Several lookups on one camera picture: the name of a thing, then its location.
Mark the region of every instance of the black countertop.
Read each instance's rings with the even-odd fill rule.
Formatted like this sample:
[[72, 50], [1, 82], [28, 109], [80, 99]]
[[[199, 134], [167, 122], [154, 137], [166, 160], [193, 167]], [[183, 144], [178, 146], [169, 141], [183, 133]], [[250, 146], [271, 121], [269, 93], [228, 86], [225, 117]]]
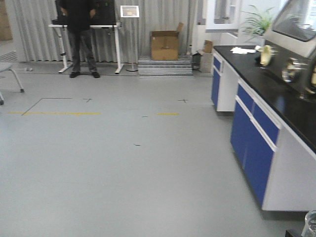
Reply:
[[215, 46], [214, 49], [236, 70], [271, 108], [316, 153], [316, 103], [299, 99], [299, 94], [281, 79], [260, 68], [255, 58], [259, 52], [232, 54], [235, 46]]

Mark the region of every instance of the person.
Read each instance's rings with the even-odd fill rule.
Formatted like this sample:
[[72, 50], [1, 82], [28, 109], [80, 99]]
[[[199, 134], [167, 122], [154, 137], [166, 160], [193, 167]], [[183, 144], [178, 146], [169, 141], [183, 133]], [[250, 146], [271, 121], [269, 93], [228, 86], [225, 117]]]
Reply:
[[94, 0], [59, 0], [63, 14], [67, 16], [68, 38], [72, 52], [73, 70], [71, 78], [80, 75], [80, 45], [82, 46], [89, 70], [93, 77], [99, 78], [92, 52], [90, 19], [95, 15]]

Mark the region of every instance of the desk leg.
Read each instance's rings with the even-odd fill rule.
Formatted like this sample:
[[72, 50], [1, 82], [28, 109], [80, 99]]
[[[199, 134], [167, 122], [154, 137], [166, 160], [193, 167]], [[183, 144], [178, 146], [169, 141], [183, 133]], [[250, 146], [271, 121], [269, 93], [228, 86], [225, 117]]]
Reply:
[[119, 74], [122, 70], [124, 63], [120, 62], [120, 49], [119, 49], [119, 29], [115, 27], [115, 48], [117, 50], [117, 58], [118, 58], [118, 69], [115, 71], [115, 74]]
[[60, 30], [60, 32], [57, 32], [57, 30], [54, 28], [55, 33], [58, 36], [58, 40], [59, 40], [59, 46], [60, 46], [60, 55], [62, 56], [63, 59], [63, 65], [64, 68], [62, 68], [58, 73], [63, 73], [64, 71], [66, 71], [68, 68], [70, 68], [72, 66], [72, 64], [67, 64], [67, 58], [66, 58], [66, 52], [65, 52], [65, 47], [64, 47], [64, 42], [63, 42], [63, 37], [62, 37], [62, 30]]

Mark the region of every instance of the small trash bin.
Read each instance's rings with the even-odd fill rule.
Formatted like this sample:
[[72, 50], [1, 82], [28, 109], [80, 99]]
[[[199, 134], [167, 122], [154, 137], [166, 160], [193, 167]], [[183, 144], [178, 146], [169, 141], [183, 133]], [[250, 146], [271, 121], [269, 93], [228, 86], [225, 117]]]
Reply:
[[302, 237], [316, 237], [316, 210], [306, 214]]
[[201, 65], [201, 54], [196, 53], [192, 55], [192, 69], [199, 69]]

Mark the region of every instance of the standing desk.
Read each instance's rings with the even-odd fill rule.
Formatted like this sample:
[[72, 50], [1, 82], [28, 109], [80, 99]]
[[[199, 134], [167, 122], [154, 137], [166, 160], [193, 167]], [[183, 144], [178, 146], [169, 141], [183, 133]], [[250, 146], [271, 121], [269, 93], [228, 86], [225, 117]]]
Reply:
[[[53, 24], [49, 24], [48, 26], [52, 27], [54, 29], [54, 31], [57, 34], [58, 39], [59, 39], [59, 46], [60, 46], [60, 50], [61, 50], [60, 55], [62, 56], [64, 67], [58, 73], [63, 73], [64, 71], [66, 71], [68, 68], [70, 68], [72, 66], [72, 64], [67, 64], [65, 47], [64, 47], [64, 43], [63, 43], [63, 39], [62, 39], [63, 38], [62, 31], [64, 31], [67, 26], [66, 25], [53, 25]], [[91, 28], [94, 28], [94, 29], [114, 28], [115, 48], [116, 48], [117, 58], [118, 58], [118, 68], [115, 71], [115, 74], [119, 74], [124, 66], [124, 63], [121, 63], [121, 61], [120, 61], [119, 30], [118, 30], [119, 26], [120, 26], [120, 23], [117, 23], [116, 25], [91, 25], [90, 26]]]

